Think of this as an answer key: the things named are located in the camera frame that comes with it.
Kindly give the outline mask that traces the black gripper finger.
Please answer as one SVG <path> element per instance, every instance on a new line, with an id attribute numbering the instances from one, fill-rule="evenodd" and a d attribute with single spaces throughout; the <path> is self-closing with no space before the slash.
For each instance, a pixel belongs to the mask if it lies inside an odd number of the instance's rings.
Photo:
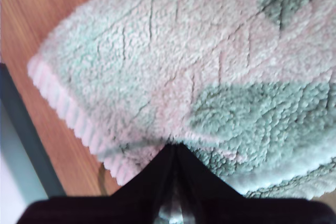
<path id="1" fill-rule="evenodd" d="M 112 196 L 112 223 L 154 223 L 171 188 L 175 146 L 165 146 L 157 156 Z"/>
<path id="2" fill-rule="evenodd" d="M 231 223 L 231 204 L 245 198 L 214 175 L 185 145 L 177 146 L 177 167 L 183 193 L 197 223 Z"/>

